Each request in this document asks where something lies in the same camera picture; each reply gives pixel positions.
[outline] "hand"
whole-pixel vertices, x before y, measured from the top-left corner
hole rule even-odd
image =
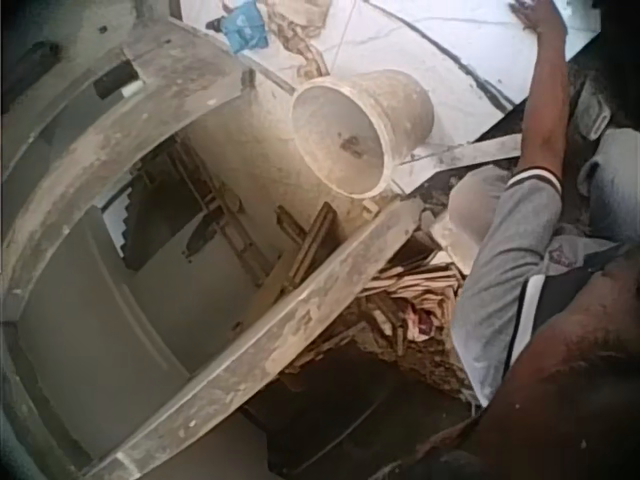
[[[514,0],[509,8],[525,28],[535,31],[539,37],[564,40],[567,36],[567,26],[553,0]]]

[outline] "man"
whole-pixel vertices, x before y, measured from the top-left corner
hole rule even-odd
[[[452,335],[486,408],[397,473],[638,478],[640,136],[608,132],[587,168],[594,237],[559,235],[567,30],[553,0],[512,10],[538,41],[522,157],[511,179],[494,167],[468,175],[449,207],[452,223],[482,242]]]

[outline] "bucket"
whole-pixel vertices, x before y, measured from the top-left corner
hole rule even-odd
[[[381,193],[395,165],[427,139],[433,119],[427,91],[397,70],[311,80],[291,109],[295,141],[309,167],[354,198]]]

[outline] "sleeve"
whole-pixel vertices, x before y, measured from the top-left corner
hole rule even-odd
[[[453,343],[483,405],[502,381],[521,287],[541,267],[560,217],[561,188],[541,168],[507,183],[458,299]]]

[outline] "dusty bucket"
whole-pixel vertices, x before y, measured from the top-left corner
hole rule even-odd
[[[396,70],[311,80],[291,109],[307,164],[331,188],[355,198],[385,189],[393,168],[427,139],[433,118],[427,91]]]

